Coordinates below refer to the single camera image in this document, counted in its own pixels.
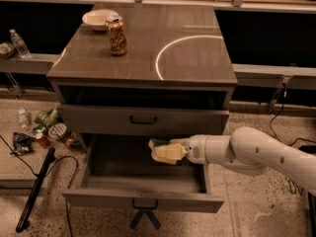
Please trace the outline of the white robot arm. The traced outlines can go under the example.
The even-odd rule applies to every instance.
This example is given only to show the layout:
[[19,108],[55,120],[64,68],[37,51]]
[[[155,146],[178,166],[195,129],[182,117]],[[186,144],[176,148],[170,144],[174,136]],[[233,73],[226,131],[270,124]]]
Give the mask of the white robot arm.
[[193,135],[170,141],[150,139],[151,157],[175,165],[217,164],[244,175],[262,175],[270,167],[316,195],[316,156],[287,146],[266,133],[243,126],[230,135]]

